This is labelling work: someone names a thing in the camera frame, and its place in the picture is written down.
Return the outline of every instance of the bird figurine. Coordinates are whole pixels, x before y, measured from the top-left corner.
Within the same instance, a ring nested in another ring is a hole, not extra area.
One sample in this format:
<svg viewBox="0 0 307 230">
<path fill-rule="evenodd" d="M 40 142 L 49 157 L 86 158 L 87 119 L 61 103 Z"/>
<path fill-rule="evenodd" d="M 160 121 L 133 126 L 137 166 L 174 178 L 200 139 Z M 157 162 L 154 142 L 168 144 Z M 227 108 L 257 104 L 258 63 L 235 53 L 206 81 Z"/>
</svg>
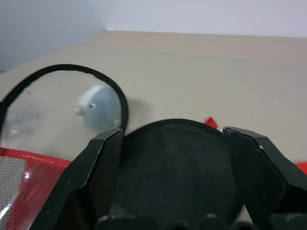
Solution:
<svg viewBox="0 0 307 230">
<path fill-rule="evenodd" d="M 108 85 L 95 85 L 83 93 L 74 109 L 85 124 L 99 133 L 118 128 L 121 104 L 116 92 Z"/>
</svg>

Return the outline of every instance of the table surface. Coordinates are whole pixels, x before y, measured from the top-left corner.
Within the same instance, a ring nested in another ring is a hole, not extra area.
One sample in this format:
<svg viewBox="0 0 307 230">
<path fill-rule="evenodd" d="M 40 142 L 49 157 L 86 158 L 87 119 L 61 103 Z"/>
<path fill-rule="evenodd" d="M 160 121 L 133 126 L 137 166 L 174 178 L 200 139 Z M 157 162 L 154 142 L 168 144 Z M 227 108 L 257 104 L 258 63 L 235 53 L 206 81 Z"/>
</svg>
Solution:
<svg viewBox="0 0 307 230">
<path fill-rule="evenodd" d="M 253 130 L 289 159 L 307 160 L 307 39 L 106 32 L 0 75 L 0 98 L 34 71 L 62 63 L 98 70 L 122 88 L 127 133 L 161 119 L 212 116 L 220 130 Z M 30 90 L 50 122 L 2 145 L 73 160 L 95 135 L 73 115 L 74 103 L 98 82 L 77 72 L 50 75 Z"/>
</svg>

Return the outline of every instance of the red mesh fabric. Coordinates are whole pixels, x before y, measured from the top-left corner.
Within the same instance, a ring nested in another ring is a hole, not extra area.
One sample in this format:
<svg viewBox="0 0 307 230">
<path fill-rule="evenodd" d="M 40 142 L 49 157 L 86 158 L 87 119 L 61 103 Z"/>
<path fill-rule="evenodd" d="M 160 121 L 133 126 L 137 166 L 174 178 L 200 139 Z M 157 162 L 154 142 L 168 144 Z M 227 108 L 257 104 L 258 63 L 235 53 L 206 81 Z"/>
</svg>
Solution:
<svg viewBox="0 0 307 230">
<path fill-rule="evenodd" d="M 70 161 L 13 149 L 2 149 L 0 155 L 26 160 L 6 230 L 28 230 Z"/>
</svg>

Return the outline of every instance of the white wall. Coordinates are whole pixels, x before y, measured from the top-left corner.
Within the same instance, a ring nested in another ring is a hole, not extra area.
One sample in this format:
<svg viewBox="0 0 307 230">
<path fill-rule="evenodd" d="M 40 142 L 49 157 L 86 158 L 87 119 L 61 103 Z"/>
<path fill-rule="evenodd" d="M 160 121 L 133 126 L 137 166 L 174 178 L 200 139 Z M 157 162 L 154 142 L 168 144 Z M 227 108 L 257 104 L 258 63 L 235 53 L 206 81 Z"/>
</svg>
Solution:
<svg viewBox="0 0 307 230">
<path fill-rule="evenodd" d="M 306 0 L 106 0 L 110 30 L 307 36 Z"/>
<path fill-rule="evenodd" d="M 0 69 L 104 30 L 102 0 L 0 0 Z"/>
</svg>

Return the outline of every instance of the black disc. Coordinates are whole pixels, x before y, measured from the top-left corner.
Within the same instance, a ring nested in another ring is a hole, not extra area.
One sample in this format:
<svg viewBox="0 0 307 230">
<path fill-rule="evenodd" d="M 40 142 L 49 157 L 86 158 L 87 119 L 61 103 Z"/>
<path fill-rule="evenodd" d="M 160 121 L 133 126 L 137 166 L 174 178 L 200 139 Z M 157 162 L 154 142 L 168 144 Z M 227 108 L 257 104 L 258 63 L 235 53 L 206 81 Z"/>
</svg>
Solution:
<svg viewBox="0 0 307 230">
<path fill-rule="evenodd" d="M 161 227 L 206 214 L 231 224 L 242 208 L 222 133 L 199 122 L 171 119 L 124 138 L 110 215 L 154 218 Z"/>
</svg>

